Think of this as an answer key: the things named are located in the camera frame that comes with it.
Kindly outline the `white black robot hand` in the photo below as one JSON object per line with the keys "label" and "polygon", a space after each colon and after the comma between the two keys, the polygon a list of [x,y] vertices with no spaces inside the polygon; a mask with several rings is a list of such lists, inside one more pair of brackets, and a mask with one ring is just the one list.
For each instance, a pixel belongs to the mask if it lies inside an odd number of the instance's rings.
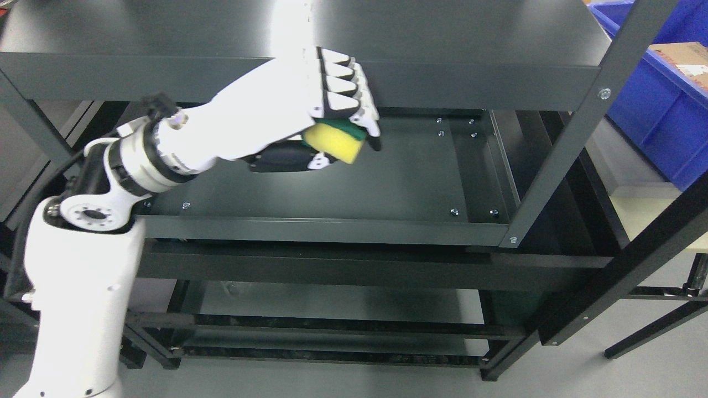
{"label": "white black robot hand", "polygon": [[347,119],[367,132],[364,144],[382,148],[362,66],[354,56],[322,47],[266,61],[185,115],[181,128],[162,121],[151,136],[169,169],[187,176],[220,159],[243,160],[256,173],[326,168],[339,160],[301,137],[320,118]]}

